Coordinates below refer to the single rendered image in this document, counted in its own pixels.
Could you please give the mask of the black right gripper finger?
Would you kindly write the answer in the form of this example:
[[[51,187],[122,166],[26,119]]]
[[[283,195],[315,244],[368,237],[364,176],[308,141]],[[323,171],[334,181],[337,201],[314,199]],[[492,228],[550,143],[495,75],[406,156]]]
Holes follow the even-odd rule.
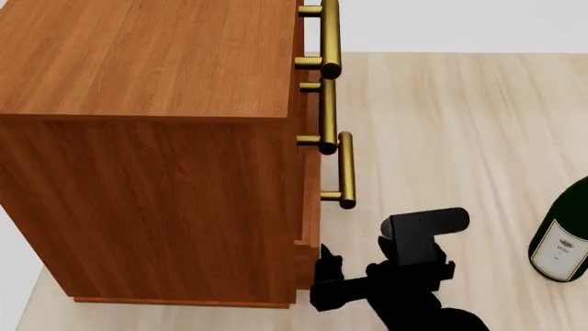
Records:
[[[387,258],[388,260],[398,259],[397,246],[392,239],[389,239],[386,236],[381,235],[378,238],[378,244],[385,258]]]
[[[334,255],[326,245],[321,244],[320,257],[315,262],[313,280],[327,282],[344,278],[342,256]]]

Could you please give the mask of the wooden drawer front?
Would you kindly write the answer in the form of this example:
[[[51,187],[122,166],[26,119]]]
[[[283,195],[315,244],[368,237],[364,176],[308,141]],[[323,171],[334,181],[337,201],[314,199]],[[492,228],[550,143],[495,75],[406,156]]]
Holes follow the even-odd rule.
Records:
[[[298,135],[317,135],[319,133],[319,93],[300,93],[304,121]]]
[[[294,242],[296,289],[308,290],[313,283],[314,266],[319,258],[321,239],[321,165],[316,148],[300,148],[303,198],[300,231]]]

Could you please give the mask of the wooden three-drawer cabinet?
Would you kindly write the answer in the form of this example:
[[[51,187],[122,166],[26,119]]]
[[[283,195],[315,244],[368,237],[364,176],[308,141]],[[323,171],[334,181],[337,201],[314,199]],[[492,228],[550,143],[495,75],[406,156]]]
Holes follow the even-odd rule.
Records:
[[[0,206],[68,297],[296,301],[303,1],[0,8]]]

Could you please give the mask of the green wine bottle white label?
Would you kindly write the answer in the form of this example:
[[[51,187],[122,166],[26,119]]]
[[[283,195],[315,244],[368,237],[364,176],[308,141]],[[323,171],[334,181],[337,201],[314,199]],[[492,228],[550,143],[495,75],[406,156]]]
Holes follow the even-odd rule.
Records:
[[[588,176],[564,190],[548,209],[528,247],[530,264],[559,283],[588,269]]]

